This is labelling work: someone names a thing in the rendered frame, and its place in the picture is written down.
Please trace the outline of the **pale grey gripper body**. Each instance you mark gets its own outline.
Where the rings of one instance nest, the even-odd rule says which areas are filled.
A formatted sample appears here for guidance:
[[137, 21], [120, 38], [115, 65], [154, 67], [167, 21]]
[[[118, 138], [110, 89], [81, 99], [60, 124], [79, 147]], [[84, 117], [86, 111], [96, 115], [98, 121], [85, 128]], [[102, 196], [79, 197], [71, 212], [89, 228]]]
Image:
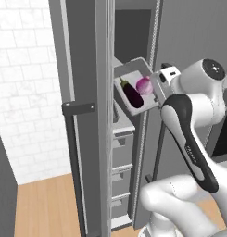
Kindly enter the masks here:
[[162, 73], [156, 72], [150, 76], [153, 85], [153, 94], [160, 106], [166, 101], [168, 97], [169, 85]]

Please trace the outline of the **purple onion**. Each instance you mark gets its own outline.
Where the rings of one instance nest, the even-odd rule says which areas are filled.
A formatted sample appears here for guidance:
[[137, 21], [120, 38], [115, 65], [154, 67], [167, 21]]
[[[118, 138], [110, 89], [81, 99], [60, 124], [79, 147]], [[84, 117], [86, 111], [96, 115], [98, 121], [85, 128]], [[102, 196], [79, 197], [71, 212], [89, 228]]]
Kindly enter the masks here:
[[153, 86], [152, 86], [151, 80], [148, 77], [144, 77], [140, 79], [136, 83], [136, 90], [139, 94], [144, 94], [144, 95], [153, 93]]

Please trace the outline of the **dark purple eggplant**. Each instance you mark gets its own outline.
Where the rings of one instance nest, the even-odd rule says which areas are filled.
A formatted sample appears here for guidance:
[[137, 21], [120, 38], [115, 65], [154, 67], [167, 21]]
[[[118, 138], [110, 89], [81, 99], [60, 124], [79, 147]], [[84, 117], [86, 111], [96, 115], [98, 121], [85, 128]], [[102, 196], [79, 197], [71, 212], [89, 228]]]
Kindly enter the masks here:
[[129, 84], [128, 81], [120, 78], [120, 85], [133, 107], [140, 108], [144, 104], [144, 100], [141, 95], [137, 93], [137, 91]]

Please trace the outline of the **grey vegetable container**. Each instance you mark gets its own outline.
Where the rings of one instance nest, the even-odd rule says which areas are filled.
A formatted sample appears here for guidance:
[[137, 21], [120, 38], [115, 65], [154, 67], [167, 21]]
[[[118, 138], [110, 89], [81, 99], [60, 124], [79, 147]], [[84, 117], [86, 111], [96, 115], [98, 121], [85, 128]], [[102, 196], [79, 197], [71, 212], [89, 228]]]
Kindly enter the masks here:
[[136, 83], [143, 77], [149, 77], [153, 74], [152, 70], [142, 57], [138, 57], [124, 65], [114, 68], [114, 85], [116, 92], [120, 96], [123, 104], [132, 116], [136, 116], [158, 105], [155, 101], [156, 97], [153, 93], [143, 95], [144, 104], [140, 108], [135, 108], [131, 105], [120, 85], [120, 79], [126, 80], [133, 88], [136, 88]]

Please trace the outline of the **pale grey freezer rack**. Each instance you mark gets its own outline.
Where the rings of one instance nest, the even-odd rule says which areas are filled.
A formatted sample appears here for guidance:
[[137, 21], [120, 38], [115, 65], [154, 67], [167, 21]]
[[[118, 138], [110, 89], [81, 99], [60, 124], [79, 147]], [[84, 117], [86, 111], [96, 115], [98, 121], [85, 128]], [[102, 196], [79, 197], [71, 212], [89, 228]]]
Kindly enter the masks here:
[[134, 131], [135, 127], [131, 123], [131, 121], [128, 119], [128, 117], [125, 115], [121, 107], [118, 105], [117, 102], [114, 103], [116, 106], [119, 119], [116, 123], [113, 124], [113, 133], [121, 133], [126, 131]]

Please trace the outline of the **grey fridge freezer cabinet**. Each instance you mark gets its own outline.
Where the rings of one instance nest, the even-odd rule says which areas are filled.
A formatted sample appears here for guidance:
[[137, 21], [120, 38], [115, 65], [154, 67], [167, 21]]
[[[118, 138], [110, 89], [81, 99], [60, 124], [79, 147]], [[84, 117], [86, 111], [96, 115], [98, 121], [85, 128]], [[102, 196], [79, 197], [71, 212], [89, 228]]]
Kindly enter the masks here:
[[[155, 67], [158, 45], [158, 28], [163, 0], [116, 0], [115, 58], [122, 64], [142, 57], [150, 68]], [[128, 214], [135, 230], [141, 229], [150, 214], [139, 201], [141, 185], [145, 184], [143, 166], [149, 113], [131, 116], [120, 93], [114, 89], [114, 98], [135, 127], [132, 146], [132, 174]]]

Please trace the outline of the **grey freezer drawer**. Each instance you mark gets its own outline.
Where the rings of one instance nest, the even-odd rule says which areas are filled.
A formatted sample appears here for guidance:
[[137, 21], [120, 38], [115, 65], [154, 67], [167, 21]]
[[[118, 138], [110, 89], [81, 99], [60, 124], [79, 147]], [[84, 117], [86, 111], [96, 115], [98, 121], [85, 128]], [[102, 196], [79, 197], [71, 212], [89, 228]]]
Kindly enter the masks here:
[[132, 164], [113, 168], [112, 170], [112, 196], [129, 192]]
[[124, 216], [128, 210], [129, 193], [114, 196], [111, 202], [111, 217], [118, 218]]
[[113, 136], [113, 167], [121, 167], [132, 163], [133, 133], [125, 131]]

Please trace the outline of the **grey freezer door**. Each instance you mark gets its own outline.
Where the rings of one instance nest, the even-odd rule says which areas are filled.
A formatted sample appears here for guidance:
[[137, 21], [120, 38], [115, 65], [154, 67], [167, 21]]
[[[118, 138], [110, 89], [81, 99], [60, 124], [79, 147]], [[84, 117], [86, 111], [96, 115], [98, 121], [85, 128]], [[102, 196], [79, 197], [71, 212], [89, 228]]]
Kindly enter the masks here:
[[48, 0], [62, 104], [74, 117], [90, 237], [111, 237], [115, 0]]

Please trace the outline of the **grey fridge door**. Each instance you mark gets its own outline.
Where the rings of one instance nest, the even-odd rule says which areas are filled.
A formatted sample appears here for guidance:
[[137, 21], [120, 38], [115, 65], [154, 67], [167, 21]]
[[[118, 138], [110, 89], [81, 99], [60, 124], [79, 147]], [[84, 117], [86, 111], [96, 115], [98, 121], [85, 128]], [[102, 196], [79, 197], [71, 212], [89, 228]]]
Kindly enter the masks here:
[[[171, 63], [182, 71], [203, 58], [218, 61], [227, 72], [227, 0], [163, 0], [153, 69]], [[153, 175], [160, 123], [158, 108], [149, 110], [139, 191], [147, 184], [145, 176]], [[158, 180], [187, 173], [190, 171], [166, 130]]]

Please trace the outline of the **dark grey cabinet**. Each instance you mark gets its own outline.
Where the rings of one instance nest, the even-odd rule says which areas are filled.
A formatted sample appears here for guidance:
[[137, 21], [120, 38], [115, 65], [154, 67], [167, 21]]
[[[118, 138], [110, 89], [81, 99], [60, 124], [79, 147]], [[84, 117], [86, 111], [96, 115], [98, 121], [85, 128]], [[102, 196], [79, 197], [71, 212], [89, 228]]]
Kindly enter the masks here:
[[0, 237], [14, 237], [18, 185], [0, 136]]

